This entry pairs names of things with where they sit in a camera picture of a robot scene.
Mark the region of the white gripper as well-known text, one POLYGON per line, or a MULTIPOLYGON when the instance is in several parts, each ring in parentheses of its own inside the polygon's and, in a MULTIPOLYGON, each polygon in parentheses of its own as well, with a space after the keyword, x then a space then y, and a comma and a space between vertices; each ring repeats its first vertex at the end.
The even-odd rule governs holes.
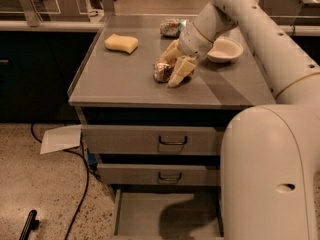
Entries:
POLYGON ((197 65, 197 58, 205 56, 212 48, 213 42, 203 34, 194 22, 187 21, 181 30, 179 39, 173 40, 160 57, 161 63, 173 67, 168 86, 178 86, 189 76, 197 65))

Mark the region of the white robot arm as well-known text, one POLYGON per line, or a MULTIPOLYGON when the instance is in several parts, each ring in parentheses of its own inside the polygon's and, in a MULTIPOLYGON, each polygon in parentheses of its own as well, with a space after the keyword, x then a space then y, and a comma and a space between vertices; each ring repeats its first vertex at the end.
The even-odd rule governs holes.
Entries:
POLYGON ((225 31, 240 29, 276 102, 240 112, 224 132, 224 240, 318 240, 319 66, 258 1, 211 0, 160 59, 180 66, 185 56, 206 54, 225 31))

